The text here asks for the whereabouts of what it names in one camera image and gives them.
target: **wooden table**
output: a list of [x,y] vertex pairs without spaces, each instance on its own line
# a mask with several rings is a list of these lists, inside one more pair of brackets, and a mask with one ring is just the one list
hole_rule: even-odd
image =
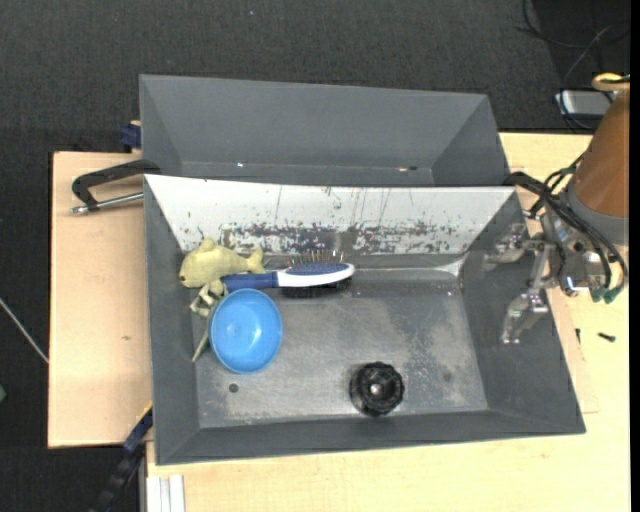
[[[543,177],[589,137],[502,134],[512,170]],[[142,205],[88,217],[72,180],[137,155],[54,157],[49,446],[121,443],[151,397]],[[140,179],[104,190],[139,190]],[[358,453],[154,464],[185,476],[187,510],[618,511],[630,507],[628,291],[552,306],[587,434]],[[582,333],[577,343],[574,326]],[[597,336],[615,335],[615,343]]]

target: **blue plastic bowl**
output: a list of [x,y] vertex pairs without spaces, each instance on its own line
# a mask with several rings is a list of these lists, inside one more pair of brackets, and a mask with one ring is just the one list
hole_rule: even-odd
[[263,292],[237,290],[220,301],[209,322],[209,342],[220,362],[236,373],[262,370],[278,353],[282,318]]

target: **blue brush handle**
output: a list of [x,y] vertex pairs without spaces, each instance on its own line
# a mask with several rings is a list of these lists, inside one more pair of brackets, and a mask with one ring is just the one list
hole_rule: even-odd
[[267,272],[266,274],[234,274],[226,276],[221,281],[227,286],[229,293],[244,288],[261,290],[263,288],[278,287],[278,273]]

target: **brush bristles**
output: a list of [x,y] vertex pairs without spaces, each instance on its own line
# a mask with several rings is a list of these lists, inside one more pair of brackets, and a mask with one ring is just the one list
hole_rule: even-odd
[[292,299],[314,299],[334,295],[337,292],[346,290],[350,284],[351,278],[347,277],[346,279],[336,281],[335,283],[321,284],[319,286],[306,286],[301,288],[281,288],[281,290],[285,297]]
[[344,251],[310,251],[289,257],[288,267],[307,263],[344,263]]

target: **dark carpet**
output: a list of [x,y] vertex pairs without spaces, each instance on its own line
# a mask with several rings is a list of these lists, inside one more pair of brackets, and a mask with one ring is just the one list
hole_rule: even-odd
[[[501,130],[565,132],[560,87],[629,72],[630,1],[528,13],[581,48],[523,30],[519,0],[0,0],[0,297],[46,350],[49,153],[122,151],[140,73],[481,92]],[[47,378],[0,311],[1,512],[86,510],[117,464],[116,447],[46,449]]]

